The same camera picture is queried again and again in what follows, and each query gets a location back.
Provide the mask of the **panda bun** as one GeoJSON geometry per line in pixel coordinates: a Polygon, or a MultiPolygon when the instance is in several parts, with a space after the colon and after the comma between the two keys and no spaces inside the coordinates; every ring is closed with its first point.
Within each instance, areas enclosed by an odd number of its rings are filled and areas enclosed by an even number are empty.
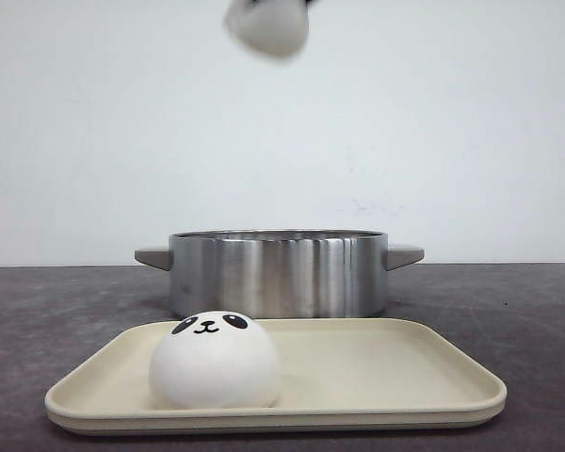
{"type": "Polygon", "coordinates": [[[256,54],[289,58],[309,36],[311,1],[232,1],[223,26],[240,45],[256,54]]]}
{"type": "Polygon", "coordinates": [[[270,334],[231,311],[179,321],[155,346],[148,378],[159,402],[175,409],[269,407],[283,381],[270,334]]]}

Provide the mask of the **stainless steel steamer pot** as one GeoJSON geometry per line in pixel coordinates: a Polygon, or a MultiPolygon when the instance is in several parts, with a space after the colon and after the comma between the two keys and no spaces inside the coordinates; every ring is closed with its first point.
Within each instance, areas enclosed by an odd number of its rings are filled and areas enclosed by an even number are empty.
{"type": "Polygon", "coordinates": [[[423,248],[364,230],[225,230],[178,233],[136,260],[169,274],[178,316],[236,311],[252,318],[368,317],[384,311],[391,271],[423,248]]]}

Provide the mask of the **cream rectangular plastic tray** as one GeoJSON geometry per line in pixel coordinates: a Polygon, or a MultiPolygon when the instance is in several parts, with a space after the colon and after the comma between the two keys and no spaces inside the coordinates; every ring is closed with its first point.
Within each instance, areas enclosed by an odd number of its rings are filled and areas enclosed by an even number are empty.
{"type": "Polygon", "coordinates": [[[128,329],[45,395],[49,419],[82,435],[468,428],[505,407],[505,383],[431,328],[392,318],[269,319],[282,359],[271,408],[166,410],[148,365],[164,322],[128,329]]]}

